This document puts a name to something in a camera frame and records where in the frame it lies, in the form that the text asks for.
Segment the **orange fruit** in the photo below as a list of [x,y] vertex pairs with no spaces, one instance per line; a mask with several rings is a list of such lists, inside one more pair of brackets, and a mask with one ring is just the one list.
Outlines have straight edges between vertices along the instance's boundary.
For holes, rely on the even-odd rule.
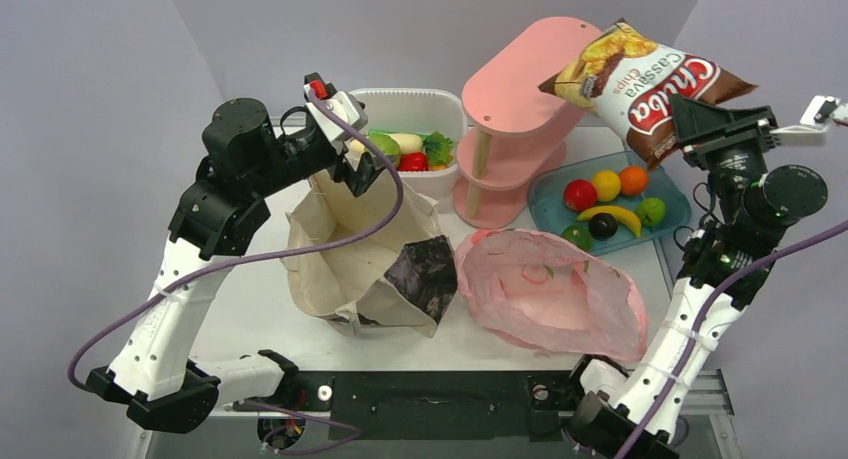
[[620,194],[636,197],[642,194],[650,184],[649,172],[639,166],[628,166],[618,173]]

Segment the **dark avocado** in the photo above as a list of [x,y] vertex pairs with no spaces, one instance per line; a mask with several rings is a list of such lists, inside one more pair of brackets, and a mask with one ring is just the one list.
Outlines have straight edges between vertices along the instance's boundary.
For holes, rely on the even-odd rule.
[[591,236],[597,240],[607,240],[618,232],[618,221],[609,213],[595,214],[588,221],[588,230]]

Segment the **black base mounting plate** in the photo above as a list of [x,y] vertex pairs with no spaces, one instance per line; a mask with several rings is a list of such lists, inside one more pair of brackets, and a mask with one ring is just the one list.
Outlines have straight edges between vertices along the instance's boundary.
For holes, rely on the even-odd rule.
[[281,426],[288,438],[305,431],[309,414],[330,420],[342,440],[558,441],[584,395],[571,370],[296,373],[268,398],[234,404],[239,412],[296,412],[263,418],[261,433]]

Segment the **red can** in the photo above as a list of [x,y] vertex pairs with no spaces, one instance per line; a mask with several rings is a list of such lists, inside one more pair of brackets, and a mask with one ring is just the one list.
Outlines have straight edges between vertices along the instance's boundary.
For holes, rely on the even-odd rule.
[[539,86],[601,119],[651,171],[678,149],[672,96],[717,105],[756,88],[709,58],[644,36],[623,18]]

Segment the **small green lime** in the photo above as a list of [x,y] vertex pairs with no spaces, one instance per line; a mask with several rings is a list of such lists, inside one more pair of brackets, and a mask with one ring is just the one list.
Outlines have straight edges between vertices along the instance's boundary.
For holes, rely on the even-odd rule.
[[585,252],[589,252],[593,247],[593,236],[586,227],[581,225],[568,226],[562,231],[560,237]]

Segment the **green apple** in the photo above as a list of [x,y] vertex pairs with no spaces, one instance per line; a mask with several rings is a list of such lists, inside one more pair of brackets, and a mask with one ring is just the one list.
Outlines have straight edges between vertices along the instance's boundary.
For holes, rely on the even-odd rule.
[[665,218],[666,204],[656,197],[645,198],[638,204],[635,213],[643,226],[655,227]]

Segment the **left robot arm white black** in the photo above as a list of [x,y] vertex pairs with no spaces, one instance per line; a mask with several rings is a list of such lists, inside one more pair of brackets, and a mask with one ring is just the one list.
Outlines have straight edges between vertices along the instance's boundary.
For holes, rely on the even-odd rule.
[[269,196],[320,171],[361,195],[380,174],[373,160],[352,167],[345,158],[346,141],[367,122],[360,101],[338,92],[302,111],[300,131],[276,135],[261,101],[238,98],[203,130],[206,154],[170,221],[150,298],[130,314],[134,328],[119,354],[85,382],[124,405],[136,425],[185,434],[225,404],[262,398],[284,409],[297,399],[296,365],[272,350],[225,362],[194,360],[190,351],[225,278],[269,219]]

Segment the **beige canvas tote bag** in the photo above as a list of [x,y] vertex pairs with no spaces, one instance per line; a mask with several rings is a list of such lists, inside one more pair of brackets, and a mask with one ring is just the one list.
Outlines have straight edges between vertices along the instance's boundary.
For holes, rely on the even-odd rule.
[[[387,172],[359,197],[326,172],[309,184],[287,215],[287,246],[325,249],[283,259],[294,305],[348,336],[406,327],[433,337],[457,292],[436,200],[410,186],[398,192]],[[354,235],[361,240],[327,247]]]

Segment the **teal plastic tray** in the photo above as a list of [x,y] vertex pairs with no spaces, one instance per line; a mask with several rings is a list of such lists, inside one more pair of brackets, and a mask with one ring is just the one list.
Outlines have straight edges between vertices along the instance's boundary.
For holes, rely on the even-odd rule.
[[[565,206],[563,194],[568,183],[578,179],[589,180],[595,173],[603,170],[618,172],[628,166],[644,165],[644,161],[635,153],[624,151],[565,165],[540,174],[531,181],[527,193],[528,209],[536,228],[559,235],[566,228],[580,223],[577,220],[578,213]],[[610,204],[634,212],[641,202],[651,198],[665,204],[665,215],[658,224],[644,225],[639,238],[626,226],[621,225],[611,238],[595,240],[590,253],[600,256],[643,242],[669,237],[677,227],[686,225],[691,219],[691,207],[686,195],[662,168],[649,174],[649,183],[642,193],[635,197],[620,195]]]

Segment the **pink three-tier shelf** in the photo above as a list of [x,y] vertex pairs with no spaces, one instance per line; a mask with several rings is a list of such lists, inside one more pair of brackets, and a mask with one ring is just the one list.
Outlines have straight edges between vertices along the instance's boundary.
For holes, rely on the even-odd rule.
[[459,140],[453,207],[467,224],[499,228],[525,209],[539,174],[559,167],[583,110],[544,91],[600,34],[581,19],[540,19],[474,73],[462,89],[469,131]]

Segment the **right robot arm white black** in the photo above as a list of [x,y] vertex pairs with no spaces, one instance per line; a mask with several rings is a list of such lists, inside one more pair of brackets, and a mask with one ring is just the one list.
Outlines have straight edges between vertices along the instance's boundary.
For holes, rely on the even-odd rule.
[[827,202],[824,179],[801,165],[769,168],[779,145],[821,146],[845,125],[844,101],[819,95],[798,124],[780,127],[767,106],[725,109],[675,95],[671,112],[685,161],[707,172],[710,202],[684,246],[670,307],[631,371],[586,355],[565,381],[576,406],[566,431],[607,458],[671,458],[684,400],[731,324],[785,257],[786,231]]

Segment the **white plastic tub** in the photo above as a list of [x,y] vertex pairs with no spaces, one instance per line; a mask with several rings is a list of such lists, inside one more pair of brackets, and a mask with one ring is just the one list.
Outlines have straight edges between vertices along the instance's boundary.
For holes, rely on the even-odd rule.
[[455,95],[437,89],[365,88],[352,92],[365,105],[368,123],[365,134],[440,132],[454,142],[453,162],[443,170],[400,172],[416,192],[435,200],[445,199],[459,177],[456,161],[460,139],[468,131],[462,103]]

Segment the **white radish with leaves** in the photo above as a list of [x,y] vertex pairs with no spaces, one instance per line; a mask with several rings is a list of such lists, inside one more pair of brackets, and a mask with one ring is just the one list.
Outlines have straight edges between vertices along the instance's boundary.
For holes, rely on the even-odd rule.
[[399,143],[402,155],[416,152],[425,153],[429,159],[429,171],[446,169],[454,160],[454,142],[440,132],[433,132],[428,135],[398,132],[389,135]]

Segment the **red bell pepper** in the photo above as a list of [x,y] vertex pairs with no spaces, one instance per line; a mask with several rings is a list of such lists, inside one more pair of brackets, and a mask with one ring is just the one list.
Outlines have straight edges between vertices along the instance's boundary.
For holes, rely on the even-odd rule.
[[430,170],[428,156],[423,152],[402,155],[397,170],[400,172],[427,172]]

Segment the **yellow banana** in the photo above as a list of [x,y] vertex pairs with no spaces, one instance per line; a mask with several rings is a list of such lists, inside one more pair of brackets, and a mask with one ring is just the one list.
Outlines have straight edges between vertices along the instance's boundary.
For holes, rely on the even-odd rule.
[[624,224],[636,238],[642,236],[643,224],[641,219],[635,212],[621,206],[595,206],[580,212],[576,220],[588,222],[599,214],[611,215],[616,221]]

